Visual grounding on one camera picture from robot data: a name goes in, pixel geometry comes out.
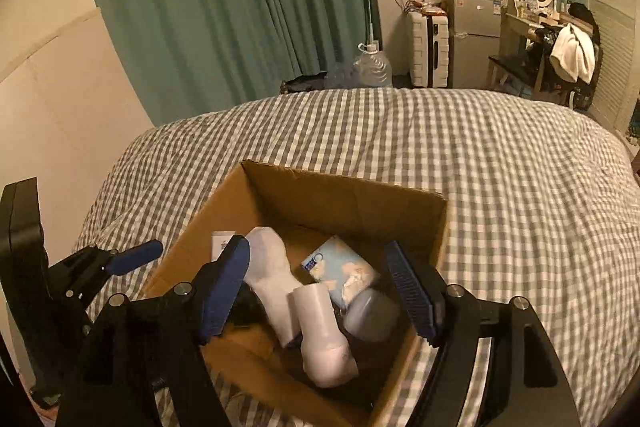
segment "white towel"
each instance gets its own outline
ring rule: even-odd
[[[589,84],[596,67],[590,36],[577,26],[568,24],[558,34],[549,61],[563,80],[575,83],[581,78]]]

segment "gray refrigerator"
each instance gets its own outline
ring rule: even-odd
[[[449,87],[484,89],[489,55],[500,48],[500,4],[449,0]]]

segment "white label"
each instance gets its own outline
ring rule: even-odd
[[[217,261],[218,257],[223,250],[225,250],[226,244],[233,237],[236,232],[233,230],[223,230],[222,232],[214,232],[211,234],[211,260]]]

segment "bed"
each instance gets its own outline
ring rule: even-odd
[[[476,297],[535,306],[574,393],[597,425],[640,363],[640,187],[622,143],[564,107],[472,90],[358,89],[282,95],[152,129],[104,182],[76,248],[171,247],[241,159],[436,190],[450,201],[442,275]],[[140,298],[155,266],[112,278]],[[402,426],[428,374],[424,343],[388,425]],[[473,425],[481,343],[461,426]],[[215,374],[241,425],[286,425]],[[157,397],[165,425],[170,399]]]

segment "white suitcase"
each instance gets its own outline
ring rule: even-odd
[[[409,12],[409,74],[414,86],[447,87],[449,20],[446,15]]]

